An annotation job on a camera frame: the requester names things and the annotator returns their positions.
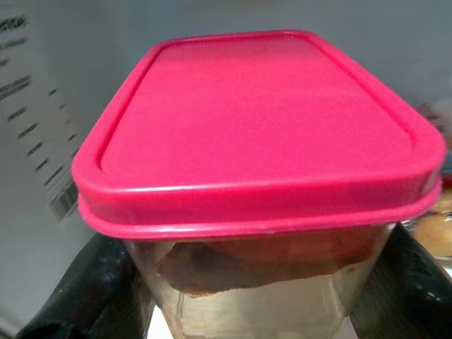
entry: plastic food container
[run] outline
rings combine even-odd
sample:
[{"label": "plastic food container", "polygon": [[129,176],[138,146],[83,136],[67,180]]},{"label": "plastic food container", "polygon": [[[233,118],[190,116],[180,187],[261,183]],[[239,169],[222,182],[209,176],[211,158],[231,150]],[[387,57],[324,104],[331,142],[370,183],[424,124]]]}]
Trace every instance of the plastic food container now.
[{"label": "plastic food container", "polygon": [[440,192],[439,133],[310,32],[151,49],[78,152],[176,339],[332,338],[397,220]]}]

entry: pink lid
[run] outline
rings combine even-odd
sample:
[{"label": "pink lid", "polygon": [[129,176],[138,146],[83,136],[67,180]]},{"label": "pink lid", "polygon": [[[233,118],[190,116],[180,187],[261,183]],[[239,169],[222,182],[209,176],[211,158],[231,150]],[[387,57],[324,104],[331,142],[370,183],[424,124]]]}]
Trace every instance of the pink lid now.
[{"label": "pink lid", "polygon": [[101,233],[233,237],[419,215],[444,155],[428,122],[320,37],[256,32],[151,49],[73,175]]}]

